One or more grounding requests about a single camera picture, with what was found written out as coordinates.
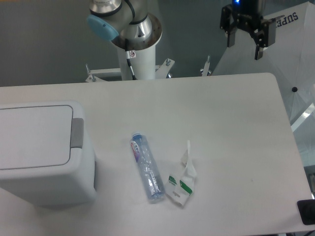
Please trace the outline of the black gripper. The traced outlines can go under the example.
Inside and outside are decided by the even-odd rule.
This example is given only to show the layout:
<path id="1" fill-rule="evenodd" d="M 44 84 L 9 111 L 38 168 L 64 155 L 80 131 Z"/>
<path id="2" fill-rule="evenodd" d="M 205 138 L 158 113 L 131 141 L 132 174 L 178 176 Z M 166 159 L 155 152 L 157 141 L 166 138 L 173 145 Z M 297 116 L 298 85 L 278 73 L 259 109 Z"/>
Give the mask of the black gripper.
<path id="1" fill-rule="evenodd" d="M 235 44 L 237 28 L 248 31 L 255 42 L 255 60 L 263 56 L 263 49 L 276 41 L 276 19 L 263 17 L 265 0 L 232 0 L 221 9 L 220 28 L 227 35 L 227 47 Z"/>

